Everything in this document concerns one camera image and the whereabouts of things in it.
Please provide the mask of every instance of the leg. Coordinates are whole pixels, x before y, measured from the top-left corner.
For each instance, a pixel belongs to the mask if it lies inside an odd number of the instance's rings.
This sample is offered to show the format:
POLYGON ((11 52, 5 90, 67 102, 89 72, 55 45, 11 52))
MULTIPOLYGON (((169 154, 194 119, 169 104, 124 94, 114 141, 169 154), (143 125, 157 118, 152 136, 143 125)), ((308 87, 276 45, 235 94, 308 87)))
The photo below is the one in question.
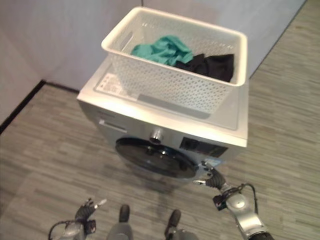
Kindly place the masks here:
POLYGON ((165 228, 164 235, 166 240, 199 240, 198 237, 189 231, 177 229, 181 218, 180 210, 176 209, 172 212, 168 224, 165 228))
POLYGON ((119 214, 119 223, 114 225, 106 240, 133 240, 133 232, 129 225, 130 208, 128 205, 122 205, 119 214))

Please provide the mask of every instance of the laundry basket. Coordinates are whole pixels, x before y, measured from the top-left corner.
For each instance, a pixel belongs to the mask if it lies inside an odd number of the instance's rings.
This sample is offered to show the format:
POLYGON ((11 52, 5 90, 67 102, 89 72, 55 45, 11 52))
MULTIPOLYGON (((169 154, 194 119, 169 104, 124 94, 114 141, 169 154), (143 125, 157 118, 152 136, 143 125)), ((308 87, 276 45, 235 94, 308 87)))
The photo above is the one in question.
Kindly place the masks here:
POLYGON ((101 45, 125 90, 205 113, 213 113, 246 81, 247 37, 243 33, 146 7, 132 9, 101 45), (180 38, 194 55, 234 54, 231 81, 130 55, 136 45, 153 44, 166 35, 180 38))

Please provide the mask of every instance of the gray floor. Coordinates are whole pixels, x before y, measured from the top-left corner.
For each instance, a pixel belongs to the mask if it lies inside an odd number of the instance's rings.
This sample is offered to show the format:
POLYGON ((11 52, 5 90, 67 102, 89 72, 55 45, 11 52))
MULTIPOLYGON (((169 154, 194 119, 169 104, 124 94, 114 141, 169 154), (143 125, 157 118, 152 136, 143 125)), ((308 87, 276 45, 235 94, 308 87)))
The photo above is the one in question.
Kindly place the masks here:
MULTIPOLYGON (((277 240, 320 239, 320 1, 309 0, 250 82, 249 143, 219 167, 257 188, 259 212, 277 240)), ((87 197, 102 240, 123 203, 135 239, 163 239, 175 208, 201 240, 241 239, 217 192, 137 176, 82 114, 76 95, 45 86, 0 137, 0 239, 46 239, 87 197)), ((244 191, 248 197, 252 194, 244 191)))

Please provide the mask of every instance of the washing machine door glass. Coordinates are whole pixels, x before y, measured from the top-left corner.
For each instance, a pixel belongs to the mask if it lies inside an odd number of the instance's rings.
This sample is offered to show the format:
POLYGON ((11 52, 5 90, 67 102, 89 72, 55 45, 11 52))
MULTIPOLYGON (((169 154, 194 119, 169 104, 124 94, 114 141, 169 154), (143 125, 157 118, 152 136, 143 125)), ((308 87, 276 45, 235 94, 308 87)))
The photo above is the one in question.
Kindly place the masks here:
POLYGON ((192 178, 198 169, 185 154, 139 138, 120 138, 116 141, 115 149, 135 165, 173 178, 192 178))

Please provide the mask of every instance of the metal robot arm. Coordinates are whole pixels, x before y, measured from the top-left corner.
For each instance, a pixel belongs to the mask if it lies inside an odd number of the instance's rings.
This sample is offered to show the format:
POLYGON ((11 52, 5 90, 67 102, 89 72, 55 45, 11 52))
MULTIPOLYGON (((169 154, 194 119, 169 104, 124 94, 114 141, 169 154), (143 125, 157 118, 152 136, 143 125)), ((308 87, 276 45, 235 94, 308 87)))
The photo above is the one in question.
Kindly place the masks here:
POLYGON ((236 226, 243 239, 274 240, 268 233, 267 227, 259 218, 258 209, 256 208, 255 211, 253 211, 249 206, 247 198, 241 194, 241 190, 245 184, 242 184, 239 187, 232 187, 214 167, 208 163, 203 164, 211 173, 210 179, 195 180, 193 183, 217 188, 220 191, 221 194, 215 196, 213 202, 219 211, 228 208, 235 219, 236 226))
POLYGON ((89 217, 98 207, 106 202, 107 200, 103 199, 98 204, 94 205, 94 202, 91 200, 91 198, 89 198, 77 210, 74 220, 60 221, 51 227, 48 240, 52 240, 51 233, 58 225, 65 225, 64 233, 59 240, 85 240, 87 235, 93 234, 96 231, 96 221, 88 220, 89 217))

